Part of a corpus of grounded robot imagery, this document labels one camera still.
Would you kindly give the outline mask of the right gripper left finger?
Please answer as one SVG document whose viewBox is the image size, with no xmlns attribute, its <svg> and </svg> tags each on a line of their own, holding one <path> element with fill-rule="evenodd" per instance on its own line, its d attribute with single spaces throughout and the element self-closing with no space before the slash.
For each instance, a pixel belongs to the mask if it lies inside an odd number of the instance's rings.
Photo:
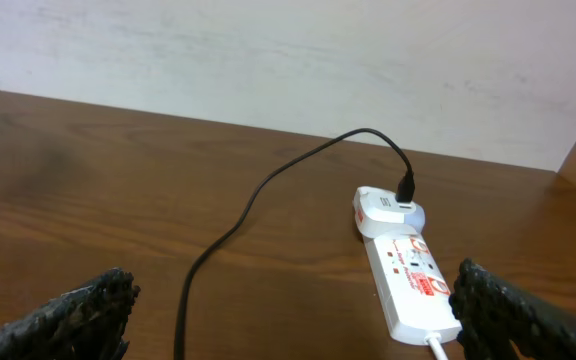
<svg viewBox="0 0 576 360">
<path fill-rule="evenodd" d="M 0 327 L 0 360 L 120 360 L 140 293 L 134 276 L 112 268 Z"/>
</svg>

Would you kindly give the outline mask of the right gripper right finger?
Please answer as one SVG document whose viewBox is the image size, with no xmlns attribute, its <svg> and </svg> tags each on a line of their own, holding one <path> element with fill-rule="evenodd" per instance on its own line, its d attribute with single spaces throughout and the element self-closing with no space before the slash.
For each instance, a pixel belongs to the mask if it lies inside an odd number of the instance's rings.
<svg viewBox="0 0 576 360">
<path fill-rule="evenodd" d="M 576 317 L 464 259 L 449 304 L 468 360 L 576 360 Z"/>
</svg>

